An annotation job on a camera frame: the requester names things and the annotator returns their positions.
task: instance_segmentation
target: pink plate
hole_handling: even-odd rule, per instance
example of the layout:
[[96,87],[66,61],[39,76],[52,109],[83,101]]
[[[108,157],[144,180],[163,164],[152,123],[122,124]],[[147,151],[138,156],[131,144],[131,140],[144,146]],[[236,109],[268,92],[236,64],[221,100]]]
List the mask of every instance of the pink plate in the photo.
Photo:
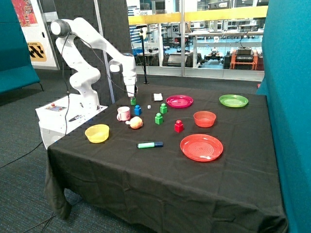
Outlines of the pink plate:
[[166,99],[166,102],[172,108],[187,108],[193,103],[193,98],[190,96],[171,96]]
[[199,162],[210,162],[223,152],[222,143],[206,134],[192,134],[180,142],[182,152],[188,158]]

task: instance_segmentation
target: pink mug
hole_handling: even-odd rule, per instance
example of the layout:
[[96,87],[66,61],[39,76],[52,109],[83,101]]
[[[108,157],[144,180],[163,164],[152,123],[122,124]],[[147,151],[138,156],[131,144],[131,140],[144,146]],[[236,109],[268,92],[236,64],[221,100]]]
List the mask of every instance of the pink mug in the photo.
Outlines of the pink mug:
[[119,121],[126,121],[131,118],[130,108],[129,107],[120,107],[118,108],[117,119]]

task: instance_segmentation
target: green plate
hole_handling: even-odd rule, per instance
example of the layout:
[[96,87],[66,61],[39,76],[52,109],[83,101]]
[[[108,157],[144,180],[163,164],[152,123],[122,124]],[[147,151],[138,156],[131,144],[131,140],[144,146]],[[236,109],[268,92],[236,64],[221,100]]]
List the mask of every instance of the green plate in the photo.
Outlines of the green plate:
[[238,95],[224,95],[219,97],[220,103],[231,108],[241,108],[247,105],[248,99]]

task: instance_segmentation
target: pen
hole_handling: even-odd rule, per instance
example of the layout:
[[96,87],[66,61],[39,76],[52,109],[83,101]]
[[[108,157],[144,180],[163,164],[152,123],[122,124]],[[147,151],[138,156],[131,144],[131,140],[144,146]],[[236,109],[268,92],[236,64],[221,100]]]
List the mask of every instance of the pen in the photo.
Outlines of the pen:
[[152,147],[163,147],[163,142],[148,142],[148,143],[139,143],[137,145],[138,149],[142,148],[152,148]]
[[79,118],[81,118],[82,117],[82,115],[76,115],[74,118],[71,118],[70,120],[69,120],[69,122],[72,122],[72,121],[74,121],[74,120],[76,120],[76,119],[79,119]]

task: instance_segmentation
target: door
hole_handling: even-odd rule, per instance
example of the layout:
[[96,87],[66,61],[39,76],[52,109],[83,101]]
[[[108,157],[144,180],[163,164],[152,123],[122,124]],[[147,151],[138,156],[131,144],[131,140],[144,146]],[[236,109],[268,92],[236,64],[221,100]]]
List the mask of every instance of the door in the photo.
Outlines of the door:
[[55,50],[37,0],[12,0],[34,68],[59,69]]

